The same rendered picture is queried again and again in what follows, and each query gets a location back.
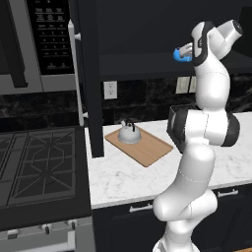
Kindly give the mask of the black box appliance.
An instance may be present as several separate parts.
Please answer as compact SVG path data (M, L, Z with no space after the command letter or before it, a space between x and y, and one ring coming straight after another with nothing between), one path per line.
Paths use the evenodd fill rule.
M197 109L198 107L193 103L172 105L169 109L166 132L181 153L185 149L185 122L187 112Z

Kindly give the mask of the blue mug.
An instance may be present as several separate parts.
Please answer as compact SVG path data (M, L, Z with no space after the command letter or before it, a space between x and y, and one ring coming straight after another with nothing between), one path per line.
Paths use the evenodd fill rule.
M192 61L192 54L191 55L180 55L179 49L175 48L173 51L173 59L178 62L191 62Z

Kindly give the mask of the dark cabinet door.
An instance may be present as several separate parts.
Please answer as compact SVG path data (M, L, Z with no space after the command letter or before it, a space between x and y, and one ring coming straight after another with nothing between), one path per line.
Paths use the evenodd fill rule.
M243 35L237 41L237 51L252 58L252 7L242 8L239 23L243 29Z
M78 0L92 157L101 158L104 150L95 4L95 0Z

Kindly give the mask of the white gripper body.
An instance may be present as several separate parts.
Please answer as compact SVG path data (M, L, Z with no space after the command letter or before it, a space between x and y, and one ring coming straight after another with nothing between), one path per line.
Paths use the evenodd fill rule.
M179 48L180 55L191 55L192 54L193 43L187 43Z

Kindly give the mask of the dark wall cabinet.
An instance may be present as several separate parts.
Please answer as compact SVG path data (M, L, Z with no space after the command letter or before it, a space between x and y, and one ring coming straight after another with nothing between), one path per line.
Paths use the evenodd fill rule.
M96 0L99 74L103 81L192 75L173 50L202 21L239 21L252 0Z

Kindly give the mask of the steel microwave oven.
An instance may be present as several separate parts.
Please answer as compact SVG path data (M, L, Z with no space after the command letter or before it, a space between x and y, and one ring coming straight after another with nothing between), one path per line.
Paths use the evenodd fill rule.
M0 95L71 91L76 87L68 32L68 0L9 0L25 65L26 88L4 73L0 44Z

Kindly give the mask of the white wall outlet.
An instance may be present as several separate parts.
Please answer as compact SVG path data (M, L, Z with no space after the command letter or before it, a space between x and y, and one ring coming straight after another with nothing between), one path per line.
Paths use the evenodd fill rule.
M197 79L196 76L193 76L190 82L189 93L190 94L194 93L196 91L196 87L197 87Z
M117 82L109 81L103 83L104 98L105 99L117 99Z
M176 94L187 94L189 88L190 78L189 77L178 77L176 83Z

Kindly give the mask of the dark base cabinets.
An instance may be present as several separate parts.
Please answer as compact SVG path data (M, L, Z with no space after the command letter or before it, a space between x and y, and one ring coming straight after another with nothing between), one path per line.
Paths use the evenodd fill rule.
M252 248L252 184L216 189L238 195L218 198L218 209L202 220L192 234L201 252L234 252ZM96 252L152 252L165 224L152 210L129 213L149 201L93 210Z

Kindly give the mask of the wooden tray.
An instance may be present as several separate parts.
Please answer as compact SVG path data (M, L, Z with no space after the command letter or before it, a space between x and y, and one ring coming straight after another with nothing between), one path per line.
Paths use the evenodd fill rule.
M144 129L140 129L142 139L136 144L124 144L118 140L119 130L109 133L104 138L127 156L144 167L148 167L173 150L173 146Z

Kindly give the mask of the black gas stove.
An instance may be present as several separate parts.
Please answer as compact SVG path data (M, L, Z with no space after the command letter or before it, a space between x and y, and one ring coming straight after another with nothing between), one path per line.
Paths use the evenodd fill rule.
M75 230L69 220L78 222ZM11 229L17 238L7 237ZM95 252L84 129L0 134L0 252L66 242L69 231L76 249L65 252Z

